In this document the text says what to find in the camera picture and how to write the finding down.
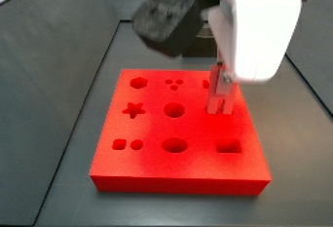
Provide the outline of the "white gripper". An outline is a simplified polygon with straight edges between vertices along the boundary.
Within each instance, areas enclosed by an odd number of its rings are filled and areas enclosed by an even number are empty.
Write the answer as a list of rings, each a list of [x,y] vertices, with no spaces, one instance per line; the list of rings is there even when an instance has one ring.
[[[299,23],[303,0],[220,0],[209,10],[223,62],[216,94],[229,95],[235,82],[264,82],[280,67]]]

